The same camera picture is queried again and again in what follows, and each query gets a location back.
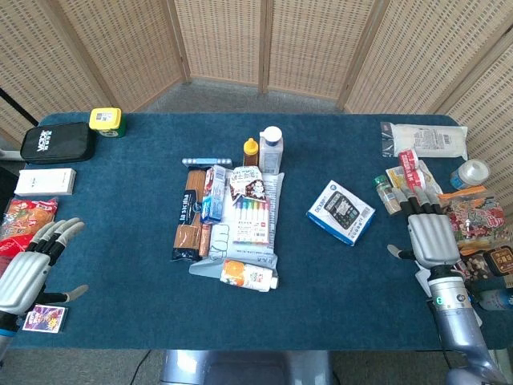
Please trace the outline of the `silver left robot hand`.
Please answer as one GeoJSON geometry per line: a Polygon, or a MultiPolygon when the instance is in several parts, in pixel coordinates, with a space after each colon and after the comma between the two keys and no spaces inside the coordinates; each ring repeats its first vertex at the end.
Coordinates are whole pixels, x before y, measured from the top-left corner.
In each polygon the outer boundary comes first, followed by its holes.
{"type": "Polygon", "coordinates": [[[1,276],[1,312],[22,316],[35,305],[67,303],[84,295],[88,285],[62,293],[47,293],[46,280],[71,239],[85,228],[74,217],[44,225],[18,253],[1,276]]]}

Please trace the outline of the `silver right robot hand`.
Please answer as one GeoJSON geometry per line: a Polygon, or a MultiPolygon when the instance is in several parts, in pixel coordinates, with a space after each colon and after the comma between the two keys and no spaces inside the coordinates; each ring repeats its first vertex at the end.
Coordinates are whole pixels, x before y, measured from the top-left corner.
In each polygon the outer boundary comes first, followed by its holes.
{"type": "Polygon", "coordinates": [[[433,274],[455,274],[460,252],[438,194],[418,186],[393,188],[392,192],[406,219],[412,249],[388,245],[389,253],[398,259],[416,261],[433,274]]]}

